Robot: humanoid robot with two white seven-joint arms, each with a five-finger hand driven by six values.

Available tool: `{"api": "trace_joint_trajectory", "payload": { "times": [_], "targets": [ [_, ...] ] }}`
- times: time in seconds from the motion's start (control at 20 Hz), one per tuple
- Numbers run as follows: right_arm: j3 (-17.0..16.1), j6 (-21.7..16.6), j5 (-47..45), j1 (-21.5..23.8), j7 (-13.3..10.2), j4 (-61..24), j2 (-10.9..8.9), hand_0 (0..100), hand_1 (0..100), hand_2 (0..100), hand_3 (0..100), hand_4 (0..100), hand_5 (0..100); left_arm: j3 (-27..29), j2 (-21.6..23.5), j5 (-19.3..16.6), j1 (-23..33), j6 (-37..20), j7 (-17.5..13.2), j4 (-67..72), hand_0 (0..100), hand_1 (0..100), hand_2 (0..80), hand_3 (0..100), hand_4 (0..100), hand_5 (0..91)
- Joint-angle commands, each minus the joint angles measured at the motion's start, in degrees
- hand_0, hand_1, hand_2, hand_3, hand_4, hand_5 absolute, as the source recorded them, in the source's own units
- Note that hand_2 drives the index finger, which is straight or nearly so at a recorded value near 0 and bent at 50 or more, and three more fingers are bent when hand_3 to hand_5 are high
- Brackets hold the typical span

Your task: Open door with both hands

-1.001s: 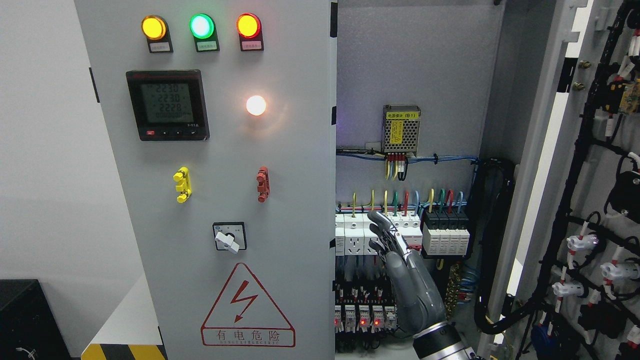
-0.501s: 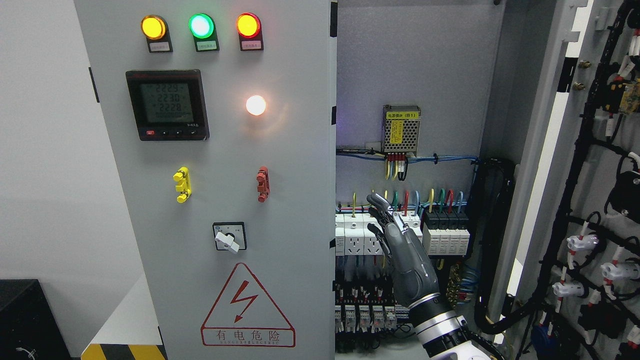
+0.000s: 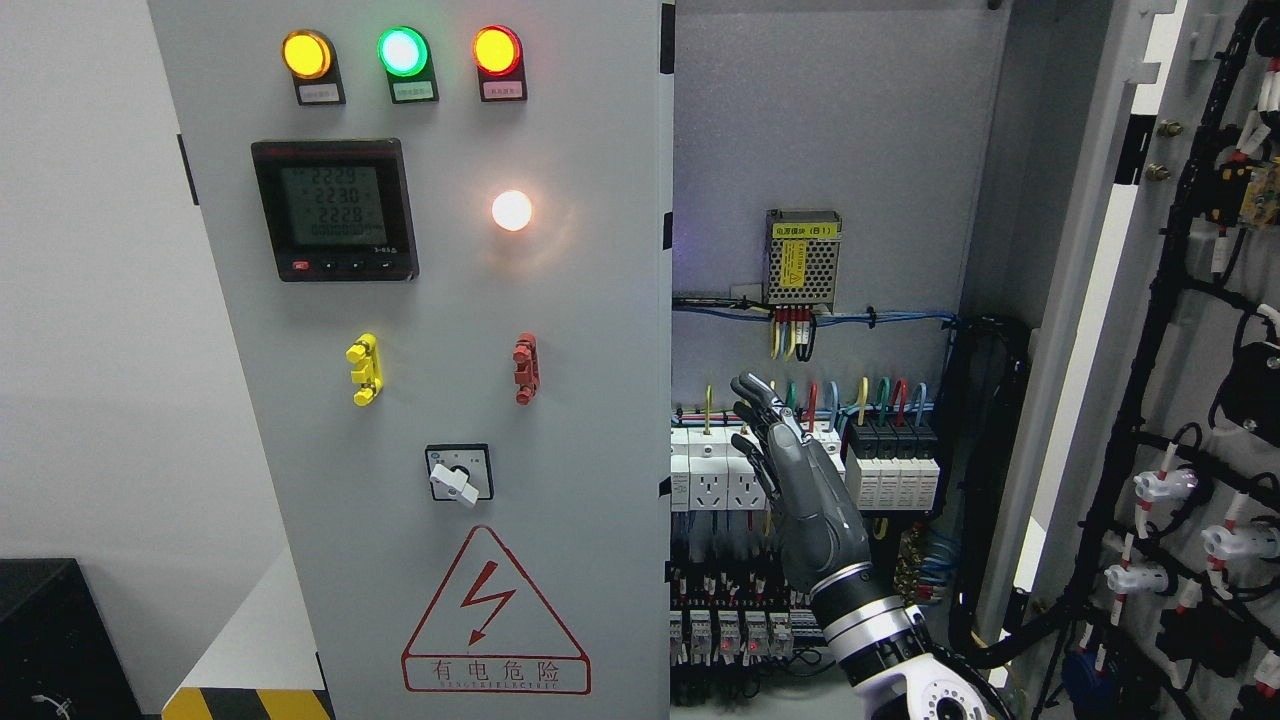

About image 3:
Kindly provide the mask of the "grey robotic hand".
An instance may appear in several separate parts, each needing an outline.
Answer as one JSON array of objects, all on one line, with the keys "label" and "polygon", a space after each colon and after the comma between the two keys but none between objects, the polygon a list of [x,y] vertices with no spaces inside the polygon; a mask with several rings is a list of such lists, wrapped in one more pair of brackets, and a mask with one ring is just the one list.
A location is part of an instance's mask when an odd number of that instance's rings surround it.
[{"label": "grey robotic hand", "polygon": [[783,574],[797,591],[818,594],[870,562],[861,515],[823,446],[760,378],[745,372],[730,382],[736,414],[756,442],[735,437],[780,515]]}]

